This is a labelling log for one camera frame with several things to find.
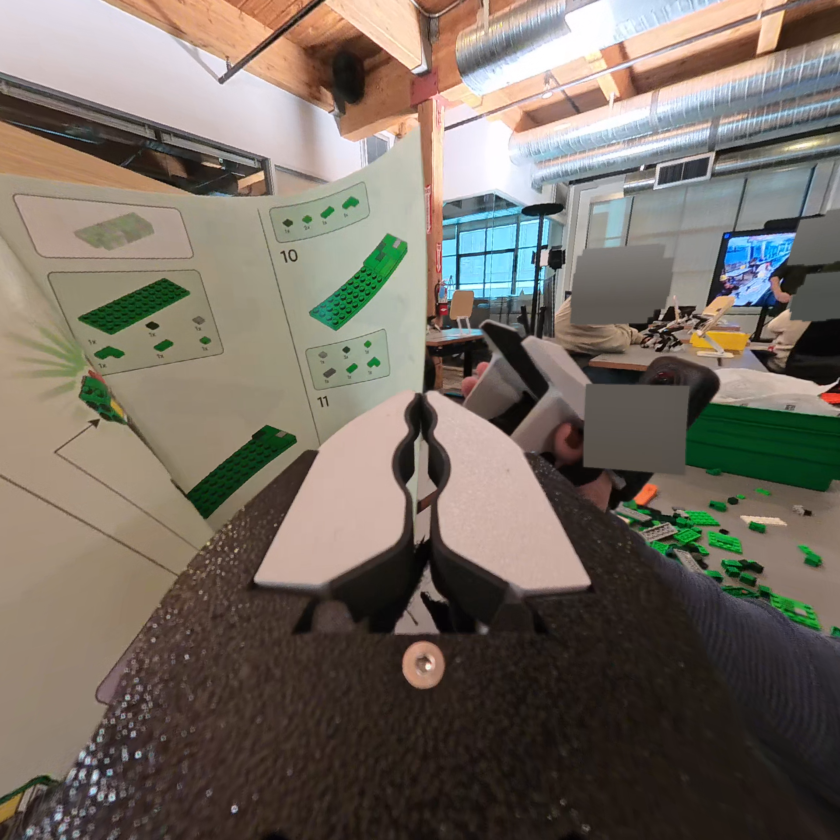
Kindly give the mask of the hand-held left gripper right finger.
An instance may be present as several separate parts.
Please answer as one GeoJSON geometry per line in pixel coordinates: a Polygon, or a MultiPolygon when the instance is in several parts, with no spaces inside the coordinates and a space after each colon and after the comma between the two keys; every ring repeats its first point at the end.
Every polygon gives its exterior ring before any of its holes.
{"type": "Polygon", "coordinates": [[[423,399],[442,595],[489,626],[505,605],[588,592],[590,575],[520,447],[438,392],[423,399]]]}

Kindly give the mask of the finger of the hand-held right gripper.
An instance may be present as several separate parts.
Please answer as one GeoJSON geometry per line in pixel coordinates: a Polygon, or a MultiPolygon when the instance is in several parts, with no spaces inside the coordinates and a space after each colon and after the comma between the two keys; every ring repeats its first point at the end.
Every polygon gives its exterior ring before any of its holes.
{"type": "Polygon", "coordinates": [[[518,404],[524,396],[534,402],[545,396],[550,381],[532,355],[540,349],[540,339],[523,337],[503,323],[486,320],[480,325],[490,346],[490,362],[478,375],[475,387],[468,394],[468,410],[485,419],[492,419],[518,404]]]}
{"type": "Polygon", "coordinates": [[[550,452],[558,426],[571,423],[583,428],[585,387],[590,381],[566,350],[554,341],[526,338],[522,347],[546,381],[547,390],[537,398],[511,439],[526,452],[550,452]]]}

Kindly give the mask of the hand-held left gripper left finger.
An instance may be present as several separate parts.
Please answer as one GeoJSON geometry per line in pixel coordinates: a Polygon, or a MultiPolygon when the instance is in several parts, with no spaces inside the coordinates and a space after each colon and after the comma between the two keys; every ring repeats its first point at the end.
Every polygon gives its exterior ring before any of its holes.
{"type": "Polygon", "coordinates": [[[321,445],[254,576],[255,593],[345,607],[397,632],[423,576],[415,553],[423,397],[399,392],[321,445]]]}

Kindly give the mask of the green toy instruction booklet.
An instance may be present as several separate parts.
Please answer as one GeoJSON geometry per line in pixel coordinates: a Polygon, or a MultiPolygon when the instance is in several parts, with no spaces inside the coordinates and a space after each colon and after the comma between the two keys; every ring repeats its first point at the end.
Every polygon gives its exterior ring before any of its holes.
{"type": "Polygon", "coordinates": [[[75,763],[216,530],[419,389],[422,158],[415,130],[297,196],[2,175],[2,794],[75,763]]]}

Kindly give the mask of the person's right forearm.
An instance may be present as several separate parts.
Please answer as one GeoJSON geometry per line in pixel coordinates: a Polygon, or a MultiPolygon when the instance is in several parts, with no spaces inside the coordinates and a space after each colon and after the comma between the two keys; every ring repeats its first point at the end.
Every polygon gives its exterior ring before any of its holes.
{"type": "Polygon", "coordinates": [[[612,519],[684,606],[745,725],[789,781],[817,835],[838,838],[838,640],[794,623],[765,601],[724,592],[612,519]]]}

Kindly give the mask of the person's right hand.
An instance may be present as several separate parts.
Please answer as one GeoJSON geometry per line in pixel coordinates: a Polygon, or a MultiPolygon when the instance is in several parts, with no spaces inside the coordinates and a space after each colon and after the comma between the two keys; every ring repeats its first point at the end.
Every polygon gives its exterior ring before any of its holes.
{"type": "MultiPolygon", "coordinates": [[[[463,397],[467,397],[475,390],[480,378],[489,368],[489,363],[479,363],[474,373],[463,378],[460,389],[463,397]]],[[[519,423],[519,415],[527,412],[529,402],[524,401],[520,406],[511,406],[509,411],[493,418],[490,422],[510,435],[511,430],[519,423]]],[[[582,465],[583,458],[583,432],[572,423],[562,423],[552,432],[552,444],[549,447],[551,458],[549,461],[557,470],[561,468],[577,469],[582,465]]],[[[589,500],[602,511],[609,511],[615,507],[613,499],[613,479],[606,470],[596,469],[594,478],[581,485],[575,486],[578,494],[589,500]]]]}

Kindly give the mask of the yellow tray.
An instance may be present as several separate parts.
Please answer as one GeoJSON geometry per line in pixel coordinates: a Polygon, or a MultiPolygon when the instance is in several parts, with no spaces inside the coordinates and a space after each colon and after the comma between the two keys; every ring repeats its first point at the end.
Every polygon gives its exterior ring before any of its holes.
{"type": "Polygon", "coordinates": [[[739,355],[749,347],[750,336],[744,332],[733,331],[694,331],[689,344],[703,356],[728,358],[739,355]]]}

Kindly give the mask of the black white toy robot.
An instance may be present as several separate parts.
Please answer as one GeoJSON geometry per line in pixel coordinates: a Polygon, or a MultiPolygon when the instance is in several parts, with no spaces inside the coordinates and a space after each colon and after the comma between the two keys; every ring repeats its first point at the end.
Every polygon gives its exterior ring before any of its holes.
{"type": "Polygon", "coordinates": [[[693,307],[672,306],[661,310],[658,318],[640,333],[640,346],[657,353],[676,351],[683,343],[682,333],[691,333],[707,321],[693,307]]]}

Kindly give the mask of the grey background table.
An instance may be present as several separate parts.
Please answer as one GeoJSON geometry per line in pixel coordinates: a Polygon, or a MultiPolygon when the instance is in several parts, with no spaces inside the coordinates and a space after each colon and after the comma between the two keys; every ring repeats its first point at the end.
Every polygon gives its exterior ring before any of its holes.
{"type": "Polygon", "coordinates": [[[767,370],[758,357],[750,350],[731,356],[719,355],[713,350],[702,350],[689,343],[677,351],[658,353],[644,348],[640,344],[630,346],[623,353],[602,353],[584,363],[584,371],[613,370],[643,372],[656,360],[688,360],[712,370],[740,369],[766,373],[767,370]]]}

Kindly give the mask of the white plastic bag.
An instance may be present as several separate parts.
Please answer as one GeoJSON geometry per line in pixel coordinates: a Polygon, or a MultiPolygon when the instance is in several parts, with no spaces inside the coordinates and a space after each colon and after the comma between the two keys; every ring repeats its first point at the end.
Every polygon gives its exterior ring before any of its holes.
{"type": "Polygon", "coordinates": [[[822,416],[838,416],[838,406],[822,399],[830,386],[784,374],[738,368],[717,370],[713,403],[822,416]]]}

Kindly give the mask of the green cardboard toy box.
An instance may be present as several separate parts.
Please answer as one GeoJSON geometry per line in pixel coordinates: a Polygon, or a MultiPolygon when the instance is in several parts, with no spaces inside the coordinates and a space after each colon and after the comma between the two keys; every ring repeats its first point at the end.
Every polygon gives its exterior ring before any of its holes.
{"type": "Polygon", "coordinates": [[[839,419],[711,403],[687,431],[686,464],[826,491],[839,479],[839,419]]]}

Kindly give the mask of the white air vent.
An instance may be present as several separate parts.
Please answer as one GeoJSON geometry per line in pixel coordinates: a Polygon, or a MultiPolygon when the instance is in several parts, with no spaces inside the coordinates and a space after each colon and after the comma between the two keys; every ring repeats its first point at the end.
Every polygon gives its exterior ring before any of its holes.
{"type": "Polygon", "coordinates": [[[710,180],[716,155],[713,152],[693,155],[677,161],[657,164],[654,190],[710,180]]]}

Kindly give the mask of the black ceiling speaker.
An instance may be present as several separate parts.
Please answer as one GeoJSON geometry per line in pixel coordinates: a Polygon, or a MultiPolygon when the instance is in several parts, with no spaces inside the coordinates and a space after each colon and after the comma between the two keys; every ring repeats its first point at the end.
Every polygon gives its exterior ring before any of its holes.
{"type": "Polygon", "coordinates": [[[342,49],[331,63],[331,93],[335,108],[344,112],[349,104],[357,104],[364,97],[364,63],[353,52],[342,49]]]}

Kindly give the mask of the wall television screen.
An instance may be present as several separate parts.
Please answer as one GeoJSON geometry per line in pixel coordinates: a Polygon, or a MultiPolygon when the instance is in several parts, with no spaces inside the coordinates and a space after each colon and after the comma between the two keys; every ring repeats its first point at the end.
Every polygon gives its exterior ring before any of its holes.
{"type": "Polygon", "coordinates": [[[769,308],[776,304],[771,277],[787,260],[795,231],[748,230],[721,237],[707,302],[733,297],[735,308],[769,308]]]}

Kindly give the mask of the silver ventilation duct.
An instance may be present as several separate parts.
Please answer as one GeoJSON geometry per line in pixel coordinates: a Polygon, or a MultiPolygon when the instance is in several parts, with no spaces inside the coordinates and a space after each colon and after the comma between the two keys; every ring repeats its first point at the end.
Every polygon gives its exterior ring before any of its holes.
{"type": "Polygon", "coordinates": [[[751,142],[832,127],[838,125],[838,120],[837,90],[810,93],[631,140],[614,141],[595,150],[541,161],[533,168],[532,184],[567,183],[636,169],[642,165],[658,165],[751,142]]]}
{"type": "Polygon", "coordinates": [[[511,162],[591,152],[838,86],[839,35],[829,35],[511,135],[511,162]]]}
{"type": "Polygon", "coordinates": [[[713,1],[528,1],[456,39],[458,73],[477,96],[509,87],[713,5],[713,1]]]}

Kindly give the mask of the wooden post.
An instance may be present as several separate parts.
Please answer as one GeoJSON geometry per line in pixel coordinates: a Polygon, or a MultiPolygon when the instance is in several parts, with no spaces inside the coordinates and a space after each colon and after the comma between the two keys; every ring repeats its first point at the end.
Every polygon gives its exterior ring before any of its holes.
{"type": "Polygon", "coordinates": [[[435,96],[418,106],[423,158],[423,206],[426,218],[427,317],[436,316],[443,268],[445,107],[435,96]]]}

